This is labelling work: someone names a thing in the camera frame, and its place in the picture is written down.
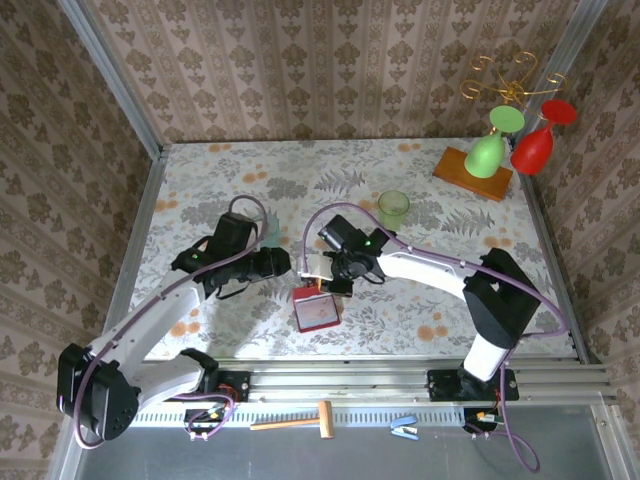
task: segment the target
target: floral tablecloth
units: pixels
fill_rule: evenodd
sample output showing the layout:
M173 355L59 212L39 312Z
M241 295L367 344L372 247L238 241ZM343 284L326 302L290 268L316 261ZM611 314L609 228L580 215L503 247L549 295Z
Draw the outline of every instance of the floral tablecloth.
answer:
M400 233L414 244L478 258L499 246L516 258L535 286L555 301L547 265L519 179L514 175L501 203L487 200L431 175L447 146L468 151L473 139L350 140L174 145L146 240L132 305L160 281L174 257L213 233L219 216L237 194L261 200L271 229L266 246L299 256L301 233L320 207L350 201L375 213L386 190L407 193L411 208ZM258 218L249 202L241 212ZM311 229L311 251L325 248ZM340 212L357 227L366 219ZM180 319L148 359L175 356L186 347L214 357L265 359L293 356L464 356L475 336L463 301L441 290L405 280L384 287L364 281L341 300L342 324L299 333L291 289L293 272L249 286L241 295L209 299ZM556 328L540 307L529 331ZM568 336L531 340L519 354L574 356Z

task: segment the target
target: gray floor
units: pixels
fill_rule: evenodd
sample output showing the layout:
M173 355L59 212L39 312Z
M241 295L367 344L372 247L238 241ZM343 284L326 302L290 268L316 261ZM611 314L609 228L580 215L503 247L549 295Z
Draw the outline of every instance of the gray floor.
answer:
M514 430L537 450L535 478L610 478L590 411L512 408ZM190 442L179 429L130 429L86 452L78 479L530 479L506 439L471 441L397 438L382 428L337 429L321 440L315 427L251 432L226 429L208 442ZM459 432L458 429L446 430Z

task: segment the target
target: damask wallpaper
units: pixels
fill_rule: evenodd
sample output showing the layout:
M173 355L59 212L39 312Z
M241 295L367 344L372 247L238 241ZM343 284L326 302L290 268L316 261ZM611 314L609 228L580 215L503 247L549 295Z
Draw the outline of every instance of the damask wallpaper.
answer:
M538 177L591 351L640 452L640 2L609 2L569 72L578 121Z
M0 1L0 478L44 478L57 357L88 343L149 160L54 1Z
M469 61L541 60L577 0L86 0L163 142L462 137ZM491 74L484 78L495 79Z

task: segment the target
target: translucent green cup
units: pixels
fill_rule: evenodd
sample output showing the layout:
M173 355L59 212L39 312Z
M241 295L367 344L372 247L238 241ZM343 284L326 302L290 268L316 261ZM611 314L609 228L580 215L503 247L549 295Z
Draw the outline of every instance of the translucent green cup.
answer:
M397 190L389 190L378 199L378 220L387 230L397 232L409 211L409 199Z

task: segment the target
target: gold wire decoration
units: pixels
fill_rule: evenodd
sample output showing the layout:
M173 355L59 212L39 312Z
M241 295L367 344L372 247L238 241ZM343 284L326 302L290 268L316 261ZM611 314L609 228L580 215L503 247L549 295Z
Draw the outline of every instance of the gold wire decoration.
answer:
M523 87L524 82L527 80L527 78L529 78L529 76L538 66L538 59L533 53L524 51L514 54L513 59L518 64L526 65L527 63L530 63L531 66L522 78L512 80L510 82L507 82L504 79L504 77L500 73L500 70L496 67L493 58L481 55L477 58L477 60L472 61L471 68L473 68L477 72L483 72L487 69L488 66L491 66L493 68L493 71L502 82L503 86L496 88L489 84L478 82L477 80L467 79L460 84L460 93L462 94L462 96L470 100L475 100L480 96L482 90L492 90L500 94L500 96L504 99L505 104L515 103L522 107L524 110L530 111L522 101L523 98L530 97L532 95L543 95L545 93L559 92L567 87L568 81L566 77L558 72L555 72L547 75L547 81L551 84L558 85L556 88L539 90L537 92L526 91ZM533 113L544 120L544 117L540 115L540 113Z

